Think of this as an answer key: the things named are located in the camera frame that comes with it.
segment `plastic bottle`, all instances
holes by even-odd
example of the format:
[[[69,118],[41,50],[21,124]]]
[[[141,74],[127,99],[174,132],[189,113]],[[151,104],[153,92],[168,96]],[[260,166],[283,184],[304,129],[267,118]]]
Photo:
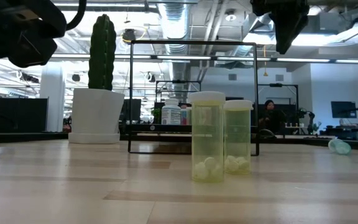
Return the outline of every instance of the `plastic bottle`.
[[[185,108],[180,109],[180,124],[187,124],[187,110]]]
[[[162,124],[179,124],[180,125],[180,107],[179,101],[174,98],[169,98],[165,101],[165,106],[161,110]]]
[[[191,125],[191,107],[190,106],[186,107],[186,110],[187,110],[186,124]]]
[[[224,93],[192,93],[191,177],[197,182],[223,181],[223,104]]]
[[[351,146],[340,139],[330,140],[328,142],[328,148],[331,152],[336,152],[340,155],[348,155],[352,151]]]
[[[249,100],[230,100],[224,104],[224,171],[249,174],[251,158]]]

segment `white pill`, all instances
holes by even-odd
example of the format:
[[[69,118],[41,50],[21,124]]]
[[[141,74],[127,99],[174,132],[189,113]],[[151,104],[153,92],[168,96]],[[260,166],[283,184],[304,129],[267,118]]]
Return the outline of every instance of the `white pill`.
[[[236,161],[236,158],[234,156],[227,156],[226,159],[228,161]]]
[[[246,159],[244,157],[237,157],[236,162],[240,163],[241,161],[245,161]]]
[[[213,157],[208,157],[205,159],[204,164],[208,170],[212,170],[216,166],[216,160]]]
[[[236,161],[231,161],[227,163],[227,170],[228,171],[236,171],[239,169],[239,164]]]
[[[224,169],[225,170],[229,170],[229,163],[230,163],[230,161],[228,160],[228,159],[226,159],[225,161],[224,161]]]
[[[223,174],[223,170],[219,164],[216,165],[216,167],[213,170],[211,170],[211,176],[213,177],[221,177],[222,174]]]
[[[249,162],[248,161],[240,161],[239,162],[239,169],[240,170],[247,170],[249,169]]]
[[[195,176],[201,180],[208,176],[208,170],[206,169],[204,162],[199,162],[195,165]]]

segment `ceiling duct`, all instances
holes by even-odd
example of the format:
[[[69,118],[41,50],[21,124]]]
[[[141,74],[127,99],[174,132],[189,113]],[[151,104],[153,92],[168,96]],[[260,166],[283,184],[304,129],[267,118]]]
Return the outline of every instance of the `ceiling duct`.
[[[255,20],[252,27],[249,29],[249,32],[273,32],[274,31],[274,22],[269,17],[269,13],[259,16]]]
[[[248,42],[276,44],[276,32],[267,31],[261,26],[263,19],[258,18],[249,29],[254,36],[246,36]],[[308,16],[308,24],[291,43],[292,45],[310,45],[340,47],[358,44],[358,8],[343,13],[321,11]]]
[[[263,16],[257,17],[255,14],[248,14],[246,19],[242,23],[243,36],[247,36],[250,30],[255,27],[256,24],[270,23],[269,14],[265,14]],[[232,52],[225,55],[219,56],[227,56],[227,57],[245,57],[248,55],[249,51],[252,50],[252,46],[242,45],[237,46]],[[231,61],[215,61],[215,67],[233,69],[233,68],[250,68],[253,66],[253,62],[231,62]]]
[[[189,27],[189,5],[181,3],[158,4],[161,15],[161,26],[163,37],[170,40],[186,40],[188,38]],[[188,45],[186,44],[167,44],[165,45],[169,55],[187,55]],[[169,71],[172,80],[189,80],[190,65],[186,62],[170,62]],[[188,85],[172,84],[175,91],[187,90]],[[175,93],[175,98],[186,100],[186,93]]]

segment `white column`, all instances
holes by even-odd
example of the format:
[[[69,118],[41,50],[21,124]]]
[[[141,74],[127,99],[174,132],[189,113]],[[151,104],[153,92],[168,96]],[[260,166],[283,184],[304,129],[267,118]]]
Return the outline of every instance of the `white column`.
[[[42,68],[40,98],[48,98],[47,131],[62,131],[66,73],[61,63],[49,62]]]

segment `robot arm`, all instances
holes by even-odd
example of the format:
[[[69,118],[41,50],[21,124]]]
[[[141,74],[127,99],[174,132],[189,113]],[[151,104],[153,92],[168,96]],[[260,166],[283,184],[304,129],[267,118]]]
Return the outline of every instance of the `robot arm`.
[[[297,112],[297,118],[300,119],[300,118],[304,118],[305,115],[308,114],[309,115],[309,124],[308,124],[308,132],[309,134],[313,132],[313,120],[314,120],[314,117],[316,116],[313,112],[311,111],[307,111],[305,110],[304,108],[300,108]]]
[[[0,58],[22,68],[45,65],[57,48],[53,39],[76,27],[85,7],[86,0],[80,0],[77,15],[67,24],[50,0],[0,0]]]
[[[309,5],[307,0],[251,0],[256,16],[270,13],[275,23],[276,50],[285,54],[292,41],[308,24]]]

